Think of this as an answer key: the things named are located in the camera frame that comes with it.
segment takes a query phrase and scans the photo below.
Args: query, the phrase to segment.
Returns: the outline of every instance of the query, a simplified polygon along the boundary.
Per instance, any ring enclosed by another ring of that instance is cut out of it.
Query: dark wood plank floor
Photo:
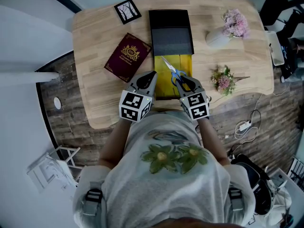
[[[42,71],[60,73],[60,78],[41,83],[45,110],[58,145],[81,147],[74,158],[78,165],[94,165],[114,125],[105,129],[93,129],[88,123],[81,99],[74,54],[71,53],[46,66]],[[275,93],[283,92],[288,83],[280,83],[280,70],[274,69]],[[251,130],[244,139],[234,139],[238,122],[248,120],[261,94],[245,94],[234,97],[210,111],[210,121],[227,150],[234,144],[252,139]],[[62,108],[54,106],[54,97],[61,101]],[[287,91],[279,96],[262,95],[257,109],[261,112],[261,125],[252,143],[240,146],[235,153],[247,155],[260,167],[269,166],[270,171],[281,168],[287,172],[301,137],[295,121],[299,115],[299,105],[303,103],[302,82],[291,83]],[[259,114],[254,115],[253,126],[259,125]]]

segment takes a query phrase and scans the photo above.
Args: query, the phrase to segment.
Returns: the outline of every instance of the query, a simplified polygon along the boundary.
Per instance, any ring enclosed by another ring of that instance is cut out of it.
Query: forearm
[[[120,119],[99,153],[99,164],[114,168],[121,160],[131,121]]]
[[[204,148],[209,150],[221,165],[230,164],[224,146],[210,121],[207,118],[201,118],[198,123]]]

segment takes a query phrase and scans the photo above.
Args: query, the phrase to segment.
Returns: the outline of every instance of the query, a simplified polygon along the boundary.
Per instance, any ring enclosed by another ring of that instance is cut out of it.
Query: white vase
[[[206,36],[206,43],[209,47],[221,48],[225,46],[231,38],[223,34],[223,27],[216,28]]]

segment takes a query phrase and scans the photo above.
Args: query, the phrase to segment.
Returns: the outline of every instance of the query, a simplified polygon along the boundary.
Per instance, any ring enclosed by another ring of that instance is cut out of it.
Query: wooden table
[[[85,112],[90,125],[106,128],[119,119],[118,103],[126,87],[121,79],[104,69],[104,65],[124,35],[129,32],[148,44],[151,43],[148,10],[188,10],[194,55],[192,75],[212,97],[210,108],[244,93],[259,92],[268,95],[274,90],[274,77],[265,32],[257,10],[247,0],[133,0],[142,17],[126,25],[120,21],[113,5],[88,9],[74,17],[73,44],[77,77]],[[249,39],[233,38],[221,49],[207,46],[208,31],[223,26],[221,15],[238,8],[251,29]],[[210,77],[217,65],[230,67],[234,76],[250,76],[236,84],[230,96],[219,94]],[[137,73],[153,70],[152,53]],[[155,101],[155,110],[180,109],[178,100]]]

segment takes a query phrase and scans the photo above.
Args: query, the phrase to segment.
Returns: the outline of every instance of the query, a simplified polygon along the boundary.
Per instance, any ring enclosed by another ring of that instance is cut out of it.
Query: yellow paper
[[[192,77],[192,56],[172,55],[163,56],[175,69],[184,71],[187,76]],[[169,100],[179,99],[180,94],[177,87],[171,82],[172,74],[161,56],[154,57],[154,70],[157,72],[157,83],[155,87],[156,99]]]

